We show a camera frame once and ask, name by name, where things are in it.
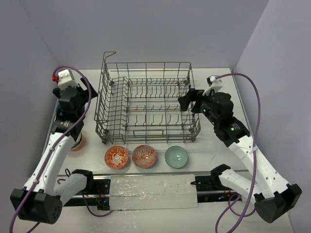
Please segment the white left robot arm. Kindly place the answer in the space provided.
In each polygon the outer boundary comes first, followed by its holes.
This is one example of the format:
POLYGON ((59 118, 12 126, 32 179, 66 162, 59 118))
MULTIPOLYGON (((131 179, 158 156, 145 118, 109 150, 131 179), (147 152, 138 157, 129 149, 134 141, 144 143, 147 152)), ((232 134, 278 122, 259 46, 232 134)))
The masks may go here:
POLYGON ((91 100, 97 92, 86 77, 82 87, 74 80, 59 83, 53 93, 58 98, 60 115, 52 124, 47 147, 32 176, 22 189, 14 189, 10 195, 15 209, 10 228, 16 218, 36 223, 54 224, 60 217, 63 206, 78 192, 94 190, 93 174, 88 170, 75 170, 58 187, 58 173, 65 157, 73 147, 84 126, 84 119, 91 100))

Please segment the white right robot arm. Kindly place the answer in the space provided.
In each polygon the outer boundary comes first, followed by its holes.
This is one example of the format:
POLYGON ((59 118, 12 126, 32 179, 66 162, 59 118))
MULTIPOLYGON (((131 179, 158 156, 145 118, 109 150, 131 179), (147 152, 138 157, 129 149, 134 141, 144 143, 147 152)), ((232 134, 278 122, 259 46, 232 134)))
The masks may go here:
POLYGON ((228 93, 204 95, 203 90, 191 88, 185 96, 178 98, 178 102, 183 112, 194 102, 191 111, 194 114, 202 113, 211 122, 216 136, 252 174, 250 181, 238 175, 230 166, 222 164, 211 171, 213 188, 221 190, 228 187, 250 198, 258 215, 268 223, 295 207, 302 194, 301 188, 284 179, 254 145, 254 137, 234 117, 234 104, 228 93))

